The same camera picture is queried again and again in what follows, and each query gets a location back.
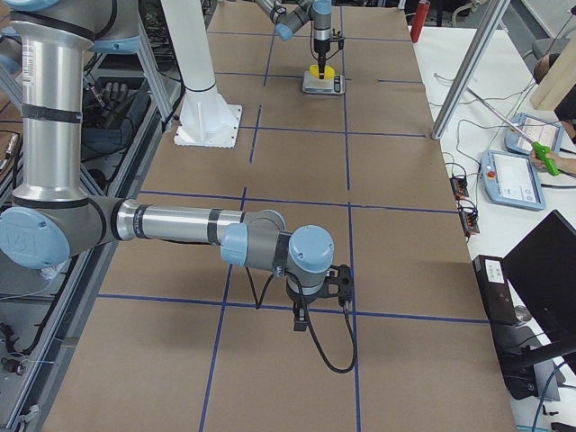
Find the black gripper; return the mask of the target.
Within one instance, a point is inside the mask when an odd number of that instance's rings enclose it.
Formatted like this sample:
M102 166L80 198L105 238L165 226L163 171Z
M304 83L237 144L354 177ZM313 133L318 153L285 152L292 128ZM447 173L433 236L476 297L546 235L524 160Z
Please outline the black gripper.
M328 299L329 279L327 277L316 286L307 287L302 284L295 274L286 277L286 290L293 301L293 330L305 332L307 330L307 310L317 299Z
M326 61L327 55L330 51L330 40L313 40L313 53L314 58L319 63L318 64L318 75L319 79L325 78L325 68L326 68Z

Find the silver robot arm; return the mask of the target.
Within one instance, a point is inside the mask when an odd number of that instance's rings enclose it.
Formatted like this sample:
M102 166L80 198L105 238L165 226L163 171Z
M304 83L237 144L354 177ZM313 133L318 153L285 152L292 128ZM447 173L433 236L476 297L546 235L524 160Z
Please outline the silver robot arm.
M42 269L115 240L210 244L234 265L285 277L294 326L311 330L309 306L329 296L334 245L323 228L285 228L276 211L145 205L85 193L79 184L84 55L135 53L141 21L134 1L12 1L22 41L23 180L1 215L1 249Z
M268 16L275 33L283 41L288 41L305 24L311 23L318 76L327 79L327 60L332 44L332 3L325 0L298 1L291 12L278 1L256 0L255 4Z

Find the operator hand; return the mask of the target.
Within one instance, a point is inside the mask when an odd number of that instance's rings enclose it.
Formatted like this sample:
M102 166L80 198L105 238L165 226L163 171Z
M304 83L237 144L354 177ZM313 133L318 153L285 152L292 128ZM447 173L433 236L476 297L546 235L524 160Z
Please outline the operator hand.
M560 166L560 162L559 162L559 157L557 154L550 152L546 155L548 158L550 158L551 160L554 161L554 163L559 167ZM532 164L540 171L547 171L547 168L545 166L545 163L539 159L538 155L535 153L534 150L531 151L530 153L530 158L532 161Z

